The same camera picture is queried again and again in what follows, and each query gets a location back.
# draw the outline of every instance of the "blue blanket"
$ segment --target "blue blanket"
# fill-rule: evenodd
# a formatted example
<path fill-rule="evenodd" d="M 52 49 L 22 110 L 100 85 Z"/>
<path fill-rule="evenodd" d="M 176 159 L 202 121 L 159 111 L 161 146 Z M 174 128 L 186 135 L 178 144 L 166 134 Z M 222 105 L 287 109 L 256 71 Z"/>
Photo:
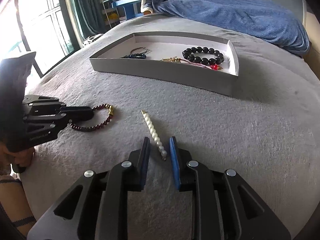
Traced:
<path fill-rule="evenodd" d="M 299 56 L 310 47 L 293 13 L 268 0 L 146 0 L 141 7 L 246 33 Z"/>

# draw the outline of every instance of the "gray bedsheet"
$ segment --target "gray bedsheet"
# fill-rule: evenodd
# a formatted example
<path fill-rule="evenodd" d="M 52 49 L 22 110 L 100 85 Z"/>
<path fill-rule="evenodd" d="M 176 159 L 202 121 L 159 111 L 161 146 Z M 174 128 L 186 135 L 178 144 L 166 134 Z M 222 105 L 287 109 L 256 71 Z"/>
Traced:
<path fill-rule="evenodd" d="M 89 57 L 136 31 L 183 31 L 230 39 L 239 57 L 234 98 L 170 82 L 95 72 Z M 320 199 L 320 81 L 303 59 L 258 38 L 182 18 L 147 15 L 113 28 L 62 62 L 34 94 L 69 106 L 113 104 L 103 130 L 70 127 L 37 147 L 21 175 L 38 219 L 87 169 L 109 170 L 150 136 L 140 113 L 149 112 L 163 142 L 175 135 L 181 148 L 209 168 L 235 169 L 267 202 L 294 237 Z M 106 113 L 96 116 L 102 120 Z M 128 199 L 129 239 L 189 239 L 191 194 L 179 193 L 170 159 L 152 148 L 145 190 Z"/>

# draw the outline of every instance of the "white box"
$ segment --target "white box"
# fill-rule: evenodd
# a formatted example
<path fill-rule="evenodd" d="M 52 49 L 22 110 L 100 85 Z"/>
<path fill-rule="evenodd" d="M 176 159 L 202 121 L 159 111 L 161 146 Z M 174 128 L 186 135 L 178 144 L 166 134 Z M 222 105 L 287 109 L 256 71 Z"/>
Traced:
<path fill-rule="evenodd" d="M 186 62 L 165 62 L 163 58 L 183 58 L 182 51 L 191 47 L 219 50 L 225 58 L 222 70 L 212 70 Z M 146 59 L 121 58 L 132 49 L 146 47 Z M 209 53 L 195 53 L 201 58 L 213 57 Z M 175 82 L 183 85 L 232 95 L 239 75 L 236 50 L 230 40 L 204 34 L 184 32 L 140 32 L 129 34 L 99 50 L 90 57 L 94 70 L 126 74 Z"/>

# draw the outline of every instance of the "curtain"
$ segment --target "curtain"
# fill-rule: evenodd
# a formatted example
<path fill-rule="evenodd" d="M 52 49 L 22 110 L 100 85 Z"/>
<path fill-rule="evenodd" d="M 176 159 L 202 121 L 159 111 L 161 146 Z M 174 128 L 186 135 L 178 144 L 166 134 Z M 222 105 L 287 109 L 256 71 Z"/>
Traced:
<path fill-rule="evenodd" d="M 77 21 L 84 39 L 106 32 L 99 0 L 73 0 L 71 4 L 75 7 Z"/>

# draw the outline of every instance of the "human hand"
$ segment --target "human hand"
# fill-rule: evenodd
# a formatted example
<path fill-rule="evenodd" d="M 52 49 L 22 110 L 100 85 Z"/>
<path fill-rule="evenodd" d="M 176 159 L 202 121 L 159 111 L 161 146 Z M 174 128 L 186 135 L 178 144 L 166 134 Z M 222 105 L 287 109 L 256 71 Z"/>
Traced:
<path fill-rule="evenodd" d="M 9 152 L 3 142 L 0 142 L 0 166 L 6 166 L 10 163 L 19 164 L 21 167 L 27 167 L 31 164 L 35 148 L 31 147 L 21 152 Z"/>

